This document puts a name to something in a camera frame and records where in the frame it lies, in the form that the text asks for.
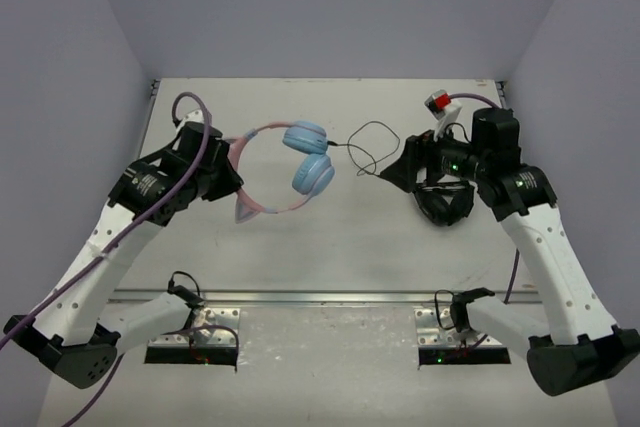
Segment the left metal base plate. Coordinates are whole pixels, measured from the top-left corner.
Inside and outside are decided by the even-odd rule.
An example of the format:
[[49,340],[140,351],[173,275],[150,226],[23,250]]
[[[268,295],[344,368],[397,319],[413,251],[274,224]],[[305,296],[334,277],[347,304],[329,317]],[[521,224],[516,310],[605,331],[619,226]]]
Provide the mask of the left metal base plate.
[[149,348],[235,348],[238,346],[241,308],[211,305],[201,309],[187,323],[186,334],[163,334],[147,343]]

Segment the metal base plate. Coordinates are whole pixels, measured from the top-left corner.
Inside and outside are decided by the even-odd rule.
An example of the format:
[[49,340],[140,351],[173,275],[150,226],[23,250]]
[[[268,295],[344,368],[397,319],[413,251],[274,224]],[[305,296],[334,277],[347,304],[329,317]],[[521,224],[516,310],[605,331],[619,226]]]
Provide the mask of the metal base plate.
[[414,322],[419,348],[444,348],[454,350],[470,348],[477,344],[477,348],[503,347],[503,344],[482,333],[461,334],[455,329],[447,330],[450,323],[449,309],[444,308],[436,319],[436,310],[432,306],[416,307]]
[[238,346],[241,308],[211,305],[201,309],[187,323],[186,334],[163,334],[147,343],[149,348],[235,348]]

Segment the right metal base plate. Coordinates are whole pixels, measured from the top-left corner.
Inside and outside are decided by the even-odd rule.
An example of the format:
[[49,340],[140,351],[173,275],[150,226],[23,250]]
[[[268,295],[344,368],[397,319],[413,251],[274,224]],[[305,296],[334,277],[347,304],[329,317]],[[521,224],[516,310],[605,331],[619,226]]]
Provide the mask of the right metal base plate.
[[447,330],[450,323],[449,309],[444,308],[436,319],[436,310],[432,306],[416,307],[414,322],[419,348],[444,348],[454,350],[470,348],[477,344],[477,348],[503,347],[503,344],[482,333],[461,334],[455,329]]

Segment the aluminium table rail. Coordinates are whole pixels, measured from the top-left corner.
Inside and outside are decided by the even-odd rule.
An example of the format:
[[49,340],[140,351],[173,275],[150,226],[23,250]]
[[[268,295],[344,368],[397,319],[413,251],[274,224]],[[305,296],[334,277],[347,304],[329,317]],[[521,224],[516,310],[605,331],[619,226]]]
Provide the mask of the aluminium table rail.
[[[117,289],[110,302],[146,302],[164,292],[162,289]],[[213,303],[252,304],[367,304],[367,303],[411,303],[431,302],[435,291],[363,291],[363,290],[204,290],[202,296]],[[514,291],[509,304],[538,304],[536,291]]]

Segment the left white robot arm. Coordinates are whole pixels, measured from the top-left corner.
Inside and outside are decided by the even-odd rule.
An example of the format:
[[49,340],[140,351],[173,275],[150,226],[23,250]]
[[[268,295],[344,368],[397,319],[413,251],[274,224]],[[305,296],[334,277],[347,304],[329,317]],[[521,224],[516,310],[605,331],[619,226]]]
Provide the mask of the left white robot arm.
[[193,327],[205,301],[170,283],[155,299],[109,316],[104,308],[145,247],[199,199],[229,196],[242,180],[229,143],[204,121],[187,121],[162,149],[132,162],[108,194],[93,232],[51,293],[29,313],[11,316],[10,341],[68,384],[87,389],[127,351]]

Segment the black headphones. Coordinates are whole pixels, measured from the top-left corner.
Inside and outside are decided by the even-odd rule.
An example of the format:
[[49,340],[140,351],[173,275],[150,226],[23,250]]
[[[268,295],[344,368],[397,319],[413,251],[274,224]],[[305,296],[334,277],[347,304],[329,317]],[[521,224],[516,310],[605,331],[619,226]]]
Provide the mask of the black headphones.
[[474,187],[466,181],[436,185],[418,183],[412,192],[420,212],[437,227],[450,227],[467,218],[474,207]]

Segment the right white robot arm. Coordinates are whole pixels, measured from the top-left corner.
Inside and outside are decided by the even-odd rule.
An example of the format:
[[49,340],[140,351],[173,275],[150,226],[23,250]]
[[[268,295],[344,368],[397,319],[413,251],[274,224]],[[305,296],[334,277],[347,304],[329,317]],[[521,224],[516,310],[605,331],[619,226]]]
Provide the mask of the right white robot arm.
[[430,184],[445,175],[476,184],[524,260],[547,320],[521,315],[477,288],[453,296],[453,326],[461,335],[476,331],[498,340],[526,360],[544,393],[558,396],[617,375],[638,356],[639,333],[619,327],[596,295],[549,180],[521,160],[519,131],[512,111],[482,108],[473,115],[470,141],[433,130],[412,135],[381,177],[405,192],[416,187],[420,170]]

